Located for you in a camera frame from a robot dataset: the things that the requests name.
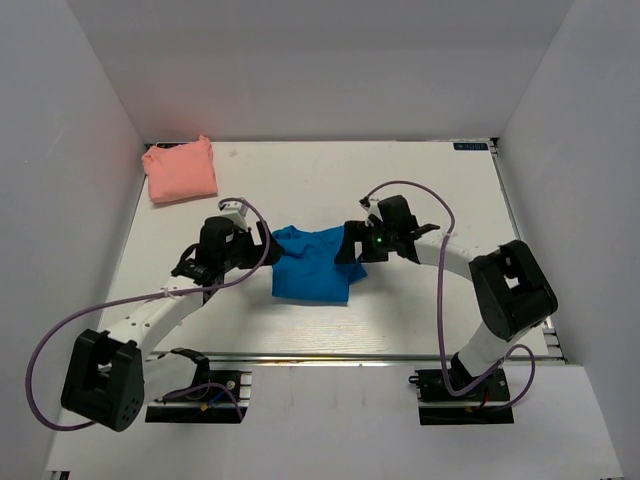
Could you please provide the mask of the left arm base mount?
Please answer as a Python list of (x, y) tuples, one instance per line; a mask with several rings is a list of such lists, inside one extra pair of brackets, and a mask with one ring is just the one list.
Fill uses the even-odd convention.
[(195, 392), (152, 402), (147, 406), (148, 424), (236, 425), (247, 413), (250, 402), (250, 370), (211, 370), (197, 385)]

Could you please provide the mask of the blue t-shirt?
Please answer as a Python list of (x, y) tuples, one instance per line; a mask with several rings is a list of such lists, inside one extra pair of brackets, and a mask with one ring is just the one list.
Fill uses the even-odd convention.
[(344, 238), (343, 226), (307, 232), (289, 225), (272, 235), (283, 249), (272, 267), (273, 297), (346, 304), (350, 286), (367, 277), (360, 264), (334, 263)]

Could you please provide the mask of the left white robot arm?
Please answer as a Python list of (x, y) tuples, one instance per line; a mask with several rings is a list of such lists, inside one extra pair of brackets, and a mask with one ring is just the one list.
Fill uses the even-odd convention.
[(184, 347), (155, 356), (156, 347), (225, 287), (227, 273), (252, 274), (280, 255), (265, 221), (249, 227), (231, 216), (206, 219), (198, 243), (182, 253), (158, 293), (139, 299), (138, 308), (123, 320), (77, 337), (63, 408), (121, 432), (150, 402), (205, 396), (215, 386), (207, 357)]

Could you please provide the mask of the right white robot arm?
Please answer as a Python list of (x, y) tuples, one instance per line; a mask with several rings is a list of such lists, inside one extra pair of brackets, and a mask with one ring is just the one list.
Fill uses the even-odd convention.
[[(453, 244), (454, 230), (420, 224), (407, 200), (395, 195), (364, 198), (367, 215), (344, 225), (337, 265), (387, 261), (390, 254), (437, 269), (436, 325), (442, 382), (453, 397), (472, 399), (520, 339), (558, 309), (557, 297), (529, 246), (513, 240), (483, 254)], [(466, 345), (448, 358), (444, 336), (444, 275), (450, 272), (473, 285), (481, 324)]]

